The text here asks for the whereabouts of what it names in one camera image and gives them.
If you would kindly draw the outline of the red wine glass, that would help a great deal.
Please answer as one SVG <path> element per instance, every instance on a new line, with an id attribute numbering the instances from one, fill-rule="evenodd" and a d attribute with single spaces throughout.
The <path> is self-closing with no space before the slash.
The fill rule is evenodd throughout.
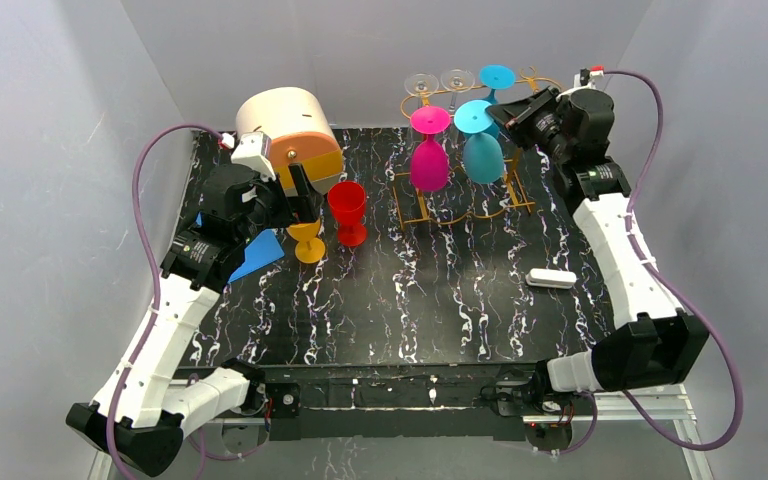
<path id="1" fill-rule="evenodd" d="M 353 181 L 337 183 L 327 194 L 330 211 L 338 224 L 337 240 L 346 247 L 357 247 L 367 238 L 362 221 L 366 212 L 366 192 Z"/>

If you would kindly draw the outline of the yellow wine glass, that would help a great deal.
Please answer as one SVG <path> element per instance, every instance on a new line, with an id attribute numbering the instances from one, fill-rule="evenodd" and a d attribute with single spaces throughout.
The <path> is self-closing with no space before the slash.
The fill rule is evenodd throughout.
<path id="1" fill-rule="evenodd" d="M 299 262 L 315 264 L 322 260 L 326 247 L 319 238 L 321 220 L 312 223 L 299 223 L 289 226 L 287 234 L 296 241 L 294 254 Z"/>

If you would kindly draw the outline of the light blue wine glass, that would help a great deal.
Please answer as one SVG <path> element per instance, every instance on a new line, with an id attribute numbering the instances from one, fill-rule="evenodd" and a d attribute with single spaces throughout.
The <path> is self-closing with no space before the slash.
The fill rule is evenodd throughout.
<path id="1" fill-rule="evenodd" d="M 499 128 L 486 112 L 490 103 L 471 100 L 455 112 L 455 127 L 464 135 L 462 162 L 468 178 L 478 184 L 492 184 L 504 175 L 504 155 L 498 141 Z"/>

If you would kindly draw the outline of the white cylindrical drawer box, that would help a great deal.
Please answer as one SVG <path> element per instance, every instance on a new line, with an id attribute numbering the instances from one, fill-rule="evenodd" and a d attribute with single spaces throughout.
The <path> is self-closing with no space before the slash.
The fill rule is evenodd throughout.
<path id="1" fill-rule="evenodd" d="M 262 132 L 271 140 L 268 158 L 284 190 L 294 195 L 289 172 L 301 165 L 313 189 L 327 194 L 344 172 L 342 149 L 317 98 L 300 87 L 278 87 L 247 99 L 238 109 L 239 134 Z"/>

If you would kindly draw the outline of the magenta wine glass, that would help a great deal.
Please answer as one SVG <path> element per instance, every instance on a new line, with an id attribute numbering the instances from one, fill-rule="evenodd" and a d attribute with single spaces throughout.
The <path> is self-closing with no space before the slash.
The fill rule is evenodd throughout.
<path id="1" fill-rule="evenodd" d="M 445 132 L 451 123 L 450 115 L 441 107 L 427 105 L 410 117 L 410 125 L 423 135 L 423 140 L 410 159 L 410 180 L 423 192 L 443 189 L 449 179 L 449 157 L 436 136 Z"/>

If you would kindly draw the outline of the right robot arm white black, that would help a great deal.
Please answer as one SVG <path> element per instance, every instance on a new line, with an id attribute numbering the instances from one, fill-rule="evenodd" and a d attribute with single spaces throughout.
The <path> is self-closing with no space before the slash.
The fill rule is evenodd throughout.
<path id="1" fill-rule="evenodd" d="M 613 99 L 595 89 L 562 94 L 547 87 L 486 113 L 515 145 L 549 159 L 555 191 L 591 248 L 613 309 L 613 332 L 590 350 L 539 362 L 542 390 L 612 392 L 683 382 L 709 333 L 650 272 L 655 261 L 628 209 L 629 183 L 607 154 Z"/>

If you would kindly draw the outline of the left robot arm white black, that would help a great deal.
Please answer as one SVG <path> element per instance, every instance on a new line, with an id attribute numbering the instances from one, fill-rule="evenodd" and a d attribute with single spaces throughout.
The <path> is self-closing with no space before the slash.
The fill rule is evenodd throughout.
<path id="1" fill-rule="evenodd" d="M 218 302 L 249 244 L 266 230 L 318 218 L 321 197 L 304 168 L 290 166 L 296 192 L 237 164 L 218 166 L 204 184 L 201 212 L 152 260 L 153 298 L 140 330 L 108 381 L 88 403 L 74 404 L 67 425 L 88 443 L 150 477 L 174 461 L 185 439 L 220 414 L 249 402 L 264 381 L 250 363 L 228 360 L 184 389 L 171 389 L 179 362 Z"/>

